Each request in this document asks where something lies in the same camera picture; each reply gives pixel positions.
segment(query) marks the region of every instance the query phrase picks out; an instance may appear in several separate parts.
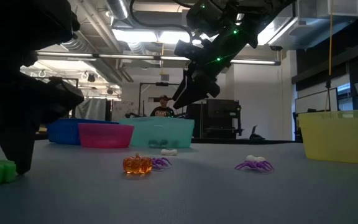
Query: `plastic bin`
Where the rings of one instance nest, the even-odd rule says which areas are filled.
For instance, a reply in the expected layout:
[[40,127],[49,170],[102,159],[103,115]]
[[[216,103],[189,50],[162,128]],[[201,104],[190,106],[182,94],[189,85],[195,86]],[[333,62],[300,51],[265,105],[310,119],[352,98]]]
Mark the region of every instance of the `plastic bin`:
[[148,117],[121,119],[120,124],[135,126],[131,145],[137,147],[190,147],[194,121],[190,119]]
[[309,159],[358,163],[358,111],[299,114]]
[[80,145],[80,137],[78,135],[79,123],[118,124],[117,122],[90,119],[58,119],[52,124],[47,125],[49,141],[57,144]]
[[131,143],[134,127],[121,124],[79,124],[83,147],[126,148]]

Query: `cable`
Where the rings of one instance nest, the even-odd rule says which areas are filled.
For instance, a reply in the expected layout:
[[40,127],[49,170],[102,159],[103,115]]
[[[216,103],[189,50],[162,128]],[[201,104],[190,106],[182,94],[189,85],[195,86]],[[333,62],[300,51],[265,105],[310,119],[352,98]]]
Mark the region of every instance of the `cable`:
[[177,24],[146,24],[141,21],[139,21],[135,14],[134,14],[134,3],[135,0],[131,0],[131,3],[129,4],[129,13],[131,14],[132,18],[139,24],[145,27],[151,27],[151,28],[164,28],[164,27],[175,27],[182,29],[187,32],[187,34],[190,36],[190,42],[193,40],[193,35],[191,34],[191,29],[187,28],[185,26],[177,25]]
[[191,7],[192,7],[192,5],[183,3],[183,2],[181,2],[181,1],[179,1],[179,0],[172,0],[172,1],[175,2],[175,3],[177,3],[178,5],[183,6],[183,7],[188,7],[188,8],[191,8]]

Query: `orange pumpkin toy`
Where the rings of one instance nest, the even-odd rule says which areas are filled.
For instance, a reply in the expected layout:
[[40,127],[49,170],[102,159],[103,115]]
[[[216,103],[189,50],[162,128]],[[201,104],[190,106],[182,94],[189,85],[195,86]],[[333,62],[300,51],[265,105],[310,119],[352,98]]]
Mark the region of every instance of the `orange pumpkin toy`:
[[153,162],[149,157],[140,157],[137,153],[135,157],[127,157],[122,163],[127,174],[147,174],[153,168]]

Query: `yellow bin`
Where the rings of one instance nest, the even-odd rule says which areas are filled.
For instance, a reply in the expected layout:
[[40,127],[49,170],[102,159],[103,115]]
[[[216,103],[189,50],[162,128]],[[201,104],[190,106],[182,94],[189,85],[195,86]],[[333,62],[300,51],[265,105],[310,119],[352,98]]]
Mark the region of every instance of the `yellow bin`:
[[358,111],[299,114],[306,156],[358,163]]

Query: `black shirt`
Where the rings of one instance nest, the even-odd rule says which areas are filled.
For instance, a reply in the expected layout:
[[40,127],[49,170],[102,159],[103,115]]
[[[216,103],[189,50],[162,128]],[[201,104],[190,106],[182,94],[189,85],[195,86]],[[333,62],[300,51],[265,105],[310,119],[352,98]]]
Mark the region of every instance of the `black shirt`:
[[173,109],[166,107],[163,108],[161,106],[156,107],[153,112],[150,114],[150,116],[165,116],[165,117],[171,117],[174,115]]

